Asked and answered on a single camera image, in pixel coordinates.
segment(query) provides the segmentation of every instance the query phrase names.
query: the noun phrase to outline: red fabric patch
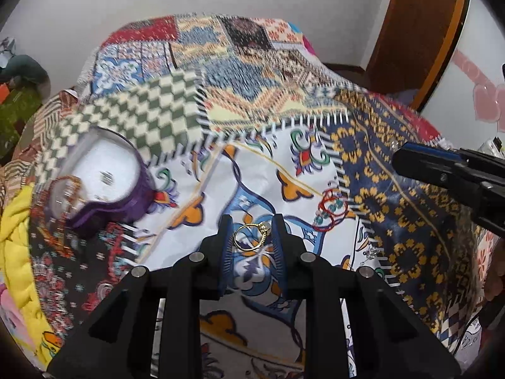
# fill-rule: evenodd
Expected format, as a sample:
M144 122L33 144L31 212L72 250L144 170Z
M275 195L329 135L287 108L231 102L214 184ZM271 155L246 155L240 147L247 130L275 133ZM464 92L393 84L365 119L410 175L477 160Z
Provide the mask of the red fabric patch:
M102 47L130 41L177 40L177 37L175 17L168 15L151 20L131 22L113 32L102 44Z

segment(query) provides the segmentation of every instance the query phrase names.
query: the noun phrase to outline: wooden door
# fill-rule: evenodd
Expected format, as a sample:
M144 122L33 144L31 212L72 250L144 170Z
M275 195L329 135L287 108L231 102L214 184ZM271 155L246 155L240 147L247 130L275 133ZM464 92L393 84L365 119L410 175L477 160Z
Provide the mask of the wooden door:
M367 67L371 89L382 94L421 89L448 35L459 0L391 0Z

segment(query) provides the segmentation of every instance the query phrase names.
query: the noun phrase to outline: yellow blanket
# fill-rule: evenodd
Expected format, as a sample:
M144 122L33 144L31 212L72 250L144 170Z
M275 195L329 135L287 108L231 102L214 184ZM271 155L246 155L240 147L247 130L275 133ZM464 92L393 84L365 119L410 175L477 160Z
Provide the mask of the yellow blanket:
M0 270L35 344L35 354L47 366L61 341L42 312L31 268L28 223L33 185L25 186L7 205L0 220Z

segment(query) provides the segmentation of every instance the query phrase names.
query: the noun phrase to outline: gold ring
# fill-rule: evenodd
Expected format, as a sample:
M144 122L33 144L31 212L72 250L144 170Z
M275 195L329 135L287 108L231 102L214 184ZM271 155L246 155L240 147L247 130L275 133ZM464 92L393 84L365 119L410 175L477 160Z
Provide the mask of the gold ring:
M245 229L245 228L257 228L258 231L260 232L261 239L259 240L259 244L256 245L255 247L252 247L252 248L242 248L238 244L237 234L240 232L241 229ZM241 251L243 251L243 252L251 252L252 250L256 250L259 247L261 247L261 245L263 245L264 242L265 242L265 240L267 239L268 235L270 235L270 227L268 226L268 223L262 222L261 224L245 224L245 225L242 225L241 227L239 227L239 229L236 230L235 233L233 234L233 243Z

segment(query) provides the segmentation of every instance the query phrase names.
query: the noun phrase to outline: bedspread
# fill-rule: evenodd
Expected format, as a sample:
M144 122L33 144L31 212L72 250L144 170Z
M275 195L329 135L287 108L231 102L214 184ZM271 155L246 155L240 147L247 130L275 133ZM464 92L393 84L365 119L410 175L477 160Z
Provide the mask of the bedspread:
M448 348L464 332L489 262L477 258L490 244L477 245L468 212L445 190L391 167L392 141L444 140L414 111L325 68L296 26L222 15L134 22L94 50L76 89L79 105L62 92L28 124L3 168L4 203L23 184L39 190L53 179L92 121L136 146L157 198L135 224L110 223L88 241L67 232L86 247L70 259L32 213L27 260L51 326L34 346L57 352L132 266L170 266L224 213L236 227L282 213L308 250L346 269L371 265ZM338 197L322 211L328 190ZM236 252L234 268L223 302L200 310L204 374L300 377L305 307L283 300L271 247Z

